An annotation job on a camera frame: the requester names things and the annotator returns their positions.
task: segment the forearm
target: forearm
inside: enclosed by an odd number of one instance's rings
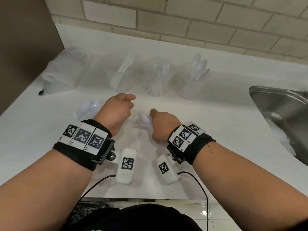
[[[58,230],[91,177],[92,171],[49,151],[0,186],[0,230]]]
[[[209,146],[193,168],[242,229],[284,230],[308,218],[304,194],[218,143]]]

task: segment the stainless steel sink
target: stainless steel sink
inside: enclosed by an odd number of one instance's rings
[[[287,135],[295,157],[308,166],[308,93],[263,86],[252,86],[249,93],[263,117]]]

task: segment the fist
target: fist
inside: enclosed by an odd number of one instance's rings
[[[135,95],[125,93],[110,97],[93,119],[106,127],[112,136],[115,136],[131,115],[130,110],[134,107],[132,100],[135,99]]]
[[[154,129],[152,134],[154,140],[167,141],[171,132],[182,125],[176,116],[168,112],[158,112],[156,109],[151,109],[150,115]]]

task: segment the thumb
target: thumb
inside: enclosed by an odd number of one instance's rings
[[[158,113],[158,111],[156,109],[150,110],[150,116],[152,117],[152,119],[156,116],[157,113]]]

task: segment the clear plastic container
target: clear plastic container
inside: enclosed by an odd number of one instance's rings
[[[134,61],[125,72],[117,72],[123,64],[125,57],[126,54],[112,53],[103,56],[101,59],[102,70],[108,79],[108,83],[110,83],[113,76],[117,73],[117,76],[120,79],[118,86],[114,89],[110,86],[109,87],[111,90],[119,93],[128,92],[132,89],[132,87],[136,84],[136,77],[142,73],[141,62],[137,60]]]
[[[154,97],[160,97],[166,93],[175,74],[175,66],[171,63],[166,73],[162,73],[162,67],[162,60],[157,58],[144,63],[143,86],[146,93]]]
[[[201,91],[210,89],[206,86],[212,78],[211,72],[209,72],[204,78],[196,81],[189,80],[192,65],[191,63],[184,64],[179,70],[178,83],[175,87],[176,92],[180,97],[185,100],[194,100]]]

